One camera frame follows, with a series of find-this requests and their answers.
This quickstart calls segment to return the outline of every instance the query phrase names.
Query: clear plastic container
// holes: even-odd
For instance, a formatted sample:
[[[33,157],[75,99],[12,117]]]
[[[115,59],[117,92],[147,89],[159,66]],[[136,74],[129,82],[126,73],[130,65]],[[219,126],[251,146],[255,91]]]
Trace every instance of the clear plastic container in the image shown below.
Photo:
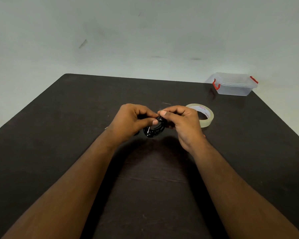
[[[258,81],[246,74],[217,72],[208,80],[213,82],[217,92],[222,95],[247,96],[253,88],[258,86]]]

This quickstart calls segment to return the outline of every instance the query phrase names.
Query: left hand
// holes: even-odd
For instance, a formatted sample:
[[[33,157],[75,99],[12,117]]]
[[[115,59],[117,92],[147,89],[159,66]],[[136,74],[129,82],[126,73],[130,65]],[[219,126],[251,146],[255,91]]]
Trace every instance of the left hand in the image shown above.
[[[138,120],[137,115],[139,114],[146,114],[148,118]],[[111,132],[113,140],[120,144],[127,141],[139,130],[158,124],[156,117],[158,114],[146,106],[125,104],[121,106],[106,131]]]

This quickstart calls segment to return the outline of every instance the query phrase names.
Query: right hand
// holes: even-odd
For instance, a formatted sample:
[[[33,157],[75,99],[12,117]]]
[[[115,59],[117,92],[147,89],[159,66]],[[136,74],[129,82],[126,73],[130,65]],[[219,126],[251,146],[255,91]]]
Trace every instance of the right hand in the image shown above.
[[[158,114],[175,124],[171,128],[176,129],[180,144],[190,154],[205,139],[196,110],[186,106],[171,106],[158,111]]]

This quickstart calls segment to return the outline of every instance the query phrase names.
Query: tape roll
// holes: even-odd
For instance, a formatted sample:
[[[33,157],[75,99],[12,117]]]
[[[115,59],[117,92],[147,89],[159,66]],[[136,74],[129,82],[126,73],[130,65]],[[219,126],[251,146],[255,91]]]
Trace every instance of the tape roll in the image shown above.
[[[187,107],[195,109],[198,112],[203,113],[207,120],[199,120],[200,127],[207,127],[211,124],[214,119],[214,113],[208,107],[201,104],[188,104]]]

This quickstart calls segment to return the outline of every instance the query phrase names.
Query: dark table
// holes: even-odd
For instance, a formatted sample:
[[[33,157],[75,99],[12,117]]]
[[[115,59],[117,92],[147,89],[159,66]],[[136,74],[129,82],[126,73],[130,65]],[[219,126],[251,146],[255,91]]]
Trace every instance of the dark table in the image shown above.
[[[104,131],[120,105],[199,103],[211,144],[299,229],[299,136],[254,92],[211,84],[66,74],[0,128],[0,237]],[[226,238],[174,130],[143,132],[115,153],[82,238]]]

